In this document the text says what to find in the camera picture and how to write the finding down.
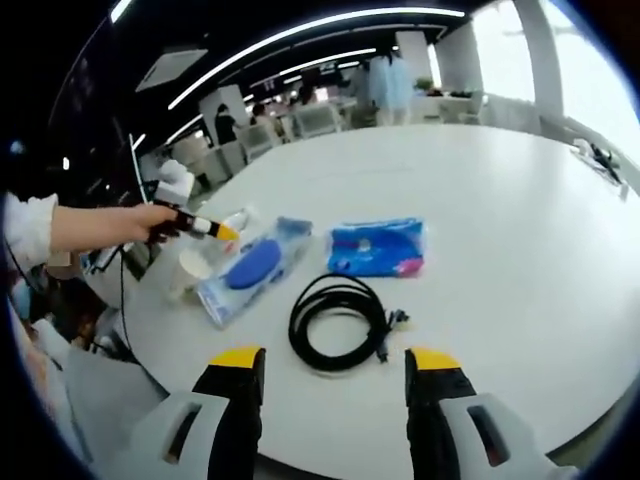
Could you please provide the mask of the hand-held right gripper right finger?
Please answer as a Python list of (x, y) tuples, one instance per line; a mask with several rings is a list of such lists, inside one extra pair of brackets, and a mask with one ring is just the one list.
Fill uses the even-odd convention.
[(405, 351), (407, 439), (416, 479), (573, 479), (536, 444), (532, 428), (478, 393), (448, 354)]

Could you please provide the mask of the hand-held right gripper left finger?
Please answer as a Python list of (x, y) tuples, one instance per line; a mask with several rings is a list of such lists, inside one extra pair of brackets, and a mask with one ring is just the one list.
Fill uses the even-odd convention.
[(266, 350), (212, 360), (189, 391), (146, 415), (127, 450), (129, 479), (251, 479), (262, 434)]

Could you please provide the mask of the person's left hand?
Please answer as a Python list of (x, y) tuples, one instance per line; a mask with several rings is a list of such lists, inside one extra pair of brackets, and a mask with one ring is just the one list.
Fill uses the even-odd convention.
[(163, 243), (179, 236), (177, 211), (156, 204), (126, 207), (118, 214), (117, 233), (124, 242)]

